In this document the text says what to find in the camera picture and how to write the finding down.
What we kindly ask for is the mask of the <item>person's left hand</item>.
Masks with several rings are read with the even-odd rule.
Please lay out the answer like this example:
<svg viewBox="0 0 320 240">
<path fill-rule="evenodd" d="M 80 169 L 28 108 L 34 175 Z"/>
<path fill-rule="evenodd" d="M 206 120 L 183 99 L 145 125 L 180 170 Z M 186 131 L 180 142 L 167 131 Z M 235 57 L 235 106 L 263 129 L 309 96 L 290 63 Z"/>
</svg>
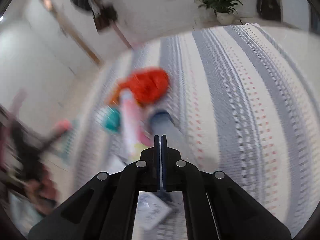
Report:
<svg viewBox="0 0 320 240">
<path fill-rule="evenodd" d="M 35 179 L 27 181 L 24 190 L 31 204 L 40 215 L 47 216 L 56 208 L 59 192 L 47 169 L 43 169 L 40 181 Z"/>
</svg>

